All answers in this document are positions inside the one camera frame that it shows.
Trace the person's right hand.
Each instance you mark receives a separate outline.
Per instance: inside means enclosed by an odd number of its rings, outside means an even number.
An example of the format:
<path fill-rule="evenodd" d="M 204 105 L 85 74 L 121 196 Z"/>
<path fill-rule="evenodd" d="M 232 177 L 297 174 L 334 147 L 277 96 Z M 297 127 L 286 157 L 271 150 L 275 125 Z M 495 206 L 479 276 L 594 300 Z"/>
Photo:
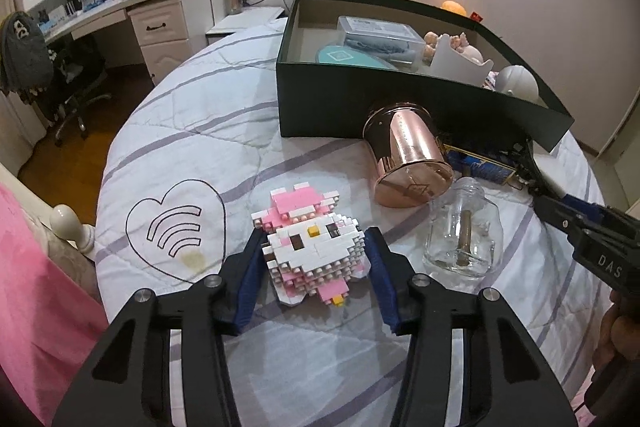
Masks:
<path fill-rule="evenodd" d="M 585 393 L 587 410 L 604 425 L 621 426 L 639 404 L 639 299 L 611 291 Z"/>

